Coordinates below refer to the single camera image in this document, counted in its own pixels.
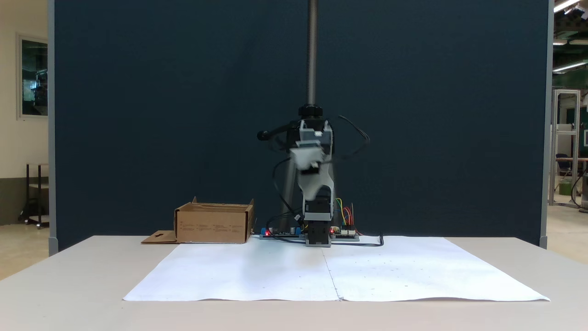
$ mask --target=window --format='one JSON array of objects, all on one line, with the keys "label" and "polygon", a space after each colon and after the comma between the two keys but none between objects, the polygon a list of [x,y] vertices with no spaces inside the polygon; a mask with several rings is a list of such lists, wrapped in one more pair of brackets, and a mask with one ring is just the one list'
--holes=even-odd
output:
[{"label": "window", "polygon": [[17,35],[16,108],[18,118],[47,116],[47,40]]}]

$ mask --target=green wire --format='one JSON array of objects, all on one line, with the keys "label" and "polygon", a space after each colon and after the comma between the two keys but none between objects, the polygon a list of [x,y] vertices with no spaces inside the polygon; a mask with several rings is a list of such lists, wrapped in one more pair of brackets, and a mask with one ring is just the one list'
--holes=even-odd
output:
[{"label": "green wire", "polygon": [[343,214],[343,204],[341,203],[341,199],[336,198],[335,200],[337,200],[337,202],[339,203],[339,206],[341,207],[341,216],[343,217],[343,225],[347,225],[347,223],[345,223],[345,215]]}]

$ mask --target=chair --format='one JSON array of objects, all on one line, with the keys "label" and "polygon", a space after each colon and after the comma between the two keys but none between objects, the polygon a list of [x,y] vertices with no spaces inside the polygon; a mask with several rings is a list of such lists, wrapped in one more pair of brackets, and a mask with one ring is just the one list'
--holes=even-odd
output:
[{"label": "chair", "polygon": [[[560,157],[569,157],[567,156],[567,154],[555,154],[556,158],[560,158]],[[562,179],[566,178],[566,176],[571,176],[572,175],[572,163],[569,161],[558,161],[557,164],[559,165],[559,175],[561,176],[563,173],[563,177]],[[554,191],[557,190],[557,188],[559,187],[559,183],[557,184],[557,186],[553,189]]]}]

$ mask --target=red wire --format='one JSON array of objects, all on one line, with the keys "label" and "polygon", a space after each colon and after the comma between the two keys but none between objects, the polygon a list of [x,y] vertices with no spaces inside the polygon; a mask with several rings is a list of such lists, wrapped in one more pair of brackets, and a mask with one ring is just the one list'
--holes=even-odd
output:
[{"label": "red wire", "polygon": [[343,208],[343,210],[344,210],[345,212],[347,212],[347,216],[348,216],[348,219],[349,219],[349,222],[348,222],[348,224],[349,224],[349,225],[353,225],[353,216],[352,216],[352,214],[351,214],[351,209],[349,209],[349,207],[345,207],[345,208]]}]

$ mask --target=cardboard box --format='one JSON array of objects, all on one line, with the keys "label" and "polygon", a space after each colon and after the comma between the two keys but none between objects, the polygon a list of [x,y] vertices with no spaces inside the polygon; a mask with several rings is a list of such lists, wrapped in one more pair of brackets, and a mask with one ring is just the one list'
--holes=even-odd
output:
[{"label": "cardboard box", "polygon": [[143,244],[247,242],[254,222],[253,200],[249,204],[198,203],[196,198],[177,208],[173,231],[157,231]]}]

